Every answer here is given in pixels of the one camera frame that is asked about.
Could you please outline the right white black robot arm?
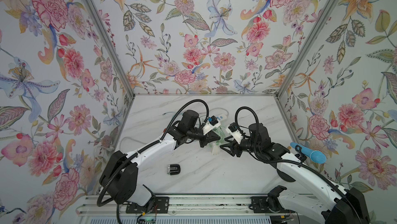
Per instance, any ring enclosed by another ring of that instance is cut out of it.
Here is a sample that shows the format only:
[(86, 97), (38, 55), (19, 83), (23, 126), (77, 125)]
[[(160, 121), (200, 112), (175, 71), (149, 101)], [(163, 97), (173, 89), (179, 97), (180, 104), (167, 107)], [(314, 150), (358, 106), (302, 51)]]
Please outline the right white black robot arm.
[(272, 166), (282, 180), (298, 183), (307, 189), (314, 198), (295, 194), (285, 186), (278, 185), (267, 194), (266, 205), (271, 212), (281, 209), (302, 214), (321, 224), (369, 224), (371, 222), (364, 194), (356, 188), (346, 189), (315, 169), (305, 165), (309, 157), (308, 148), (292, 143), (295, 154), (271, 141), (267, 128), (259, 122), (254, 110), (240, 107), (235, 113), (247, 110), (252, 113), (255, 122), (251, 124), (249, 134), (245, 135), (238, 122), (229, 126), (230, 136), (221, 149), (231, 156), (240, 157), (249, 153), (255, 160)]

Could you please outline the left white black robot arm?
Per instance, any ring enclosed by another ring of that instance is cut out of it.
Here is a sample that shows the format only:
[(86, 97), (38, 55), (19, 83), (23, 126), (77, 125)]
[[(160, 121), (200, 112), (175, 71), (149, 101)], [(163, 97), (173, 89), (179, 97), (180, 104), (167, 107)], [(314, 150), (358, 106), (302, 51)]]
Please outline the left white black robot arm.
[(132, 205), (141, 217), (152, 212), (156, 195), (138, 184), (139, 169), (189, 142), (198, 141), (200, 147), (205, 147), (220, 140), (214, 132), (220, 125), (217, 117), (210, 116), (205, 101), (189, 101), (175, 113), (159, 138), (132, 152), (116, 151), (111, 155), (99, 179), (102, 190), (96, 205), (103, 207), (115, 202), (117, 209), (123, 204)]

